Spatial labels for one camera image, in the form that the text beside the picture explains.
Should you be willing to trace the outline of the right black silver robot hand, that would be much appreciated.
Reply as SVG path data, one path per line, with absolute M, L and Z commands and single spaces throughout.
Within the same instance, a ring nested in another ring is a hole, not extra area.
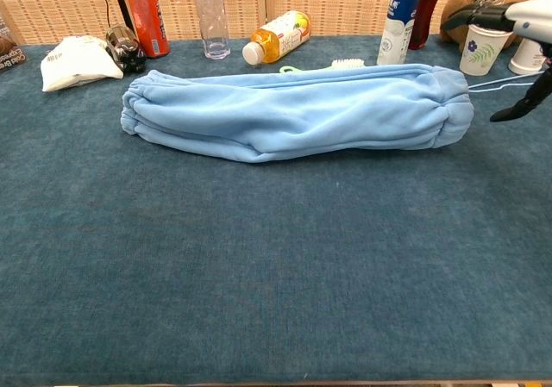
M 535 109 L 552 94 L 552 0 L 527 0 L 502 5 L 479 6 L 471 3 L 449 15 L 441 24 L 442 30 L 460 25 L 476 25 L 498 31 L 512 32 L 538 43 L 549 68 L 527 90 L 514 106 L 500 110 L 490 117 L 492 122 L 516 120 Z

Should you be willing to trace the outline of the light blue fleece pants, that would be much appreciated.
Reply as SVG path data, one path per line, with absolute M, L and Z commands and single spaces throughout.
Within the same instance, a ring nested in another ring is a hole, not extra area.
M 264 163 L 352 148 L 445 147 L 473 118 L 461 72 L 405 64 L 204 78 L 151 71 L 123 94 L 120 123 L 154 144 Z

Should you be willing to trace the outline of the white lotion bottle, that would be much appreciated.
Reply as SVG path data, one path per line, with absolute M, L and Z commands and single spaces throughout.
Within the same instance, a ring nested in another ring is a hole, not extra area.
M 545 57 L 541 45 L 523 38 L 517 51 L 510 59 L 508 68 L 517 75 L 533 74 L 541 71 Z

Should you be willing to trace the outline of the white paper cup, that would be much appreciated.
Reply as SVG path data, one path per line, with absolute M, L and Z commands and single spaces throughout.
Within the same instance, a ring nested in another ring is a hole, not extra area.
M 487 75 L 510 36 L 511 32 L 469 25 L 460 71 L 469 76 Z

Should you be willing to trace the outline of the tall cola bottle red cap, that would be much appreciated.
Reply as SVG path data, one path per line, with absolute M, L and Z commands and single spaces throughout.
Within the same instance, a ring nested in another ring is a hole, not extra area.
M 410 50 L 424 47 L 430 31 L 430 23 L 438 0 L 418 0 L 415 21 L 409 42 Z

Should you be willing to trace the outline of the white bottle with blue cap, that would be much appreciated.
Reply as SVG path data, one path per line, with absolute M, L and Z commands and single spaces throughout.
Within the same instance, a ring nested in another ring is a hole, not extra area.
M 419 0 L 390 0 L 376 64 L 405 62 Z

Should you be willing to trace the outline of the yellow tea bottle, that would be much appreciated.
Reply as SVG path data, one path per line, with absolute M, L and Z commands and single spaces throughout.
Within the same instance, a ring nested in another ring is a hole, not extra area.
M 311 19 L 303 12 L 289 10 L 257 28 L 241 53 L 251 66 L 277 62 L 309 40 Z

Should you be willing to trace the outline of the clear empty plastic bottle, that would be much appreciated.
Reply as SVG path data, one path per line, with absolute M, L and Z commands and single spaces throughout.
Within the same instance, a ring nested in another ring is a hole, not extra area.
M 229 31 L 224 0 L 194 0 L 204 55 L 224 59 L 230 55 Z

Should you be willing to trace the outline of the dark teal table cloth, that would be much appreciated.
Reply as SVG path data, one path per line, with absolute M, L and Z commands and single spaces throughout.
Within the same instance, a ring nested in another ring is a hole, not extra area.
M 264 165 L 0 72 L 0 387 L 552 381 L 552 97 L 449 147 Z

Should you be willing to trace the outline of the orange drink can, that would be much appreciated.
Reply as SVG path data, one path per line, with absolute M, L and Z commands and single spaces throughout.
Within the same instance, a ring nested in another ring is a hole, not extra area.
M 159 58 L 170 52 L 159 0 L 129 0 L 135 33 L 148 58 Z

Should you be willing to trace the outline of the small dark cola bottle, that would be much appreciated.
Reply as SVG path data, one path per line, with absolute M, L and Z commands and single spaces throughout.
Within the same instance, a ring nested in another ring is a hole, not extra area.
M 124 25 L 110 28 L 105 35 L 106 51 L 123 72 L 143 72 L 146 54 L 134 32 Z

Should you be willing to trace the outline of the white powder bag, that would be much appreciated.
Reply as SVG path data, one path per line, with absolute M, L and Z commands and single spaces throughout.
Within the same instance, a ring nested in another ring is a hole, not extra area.
M 122 79 L 123 71 L 106 51 L 107 43 L 90 35 L 65 37 L 41 62 L 42 91 Z

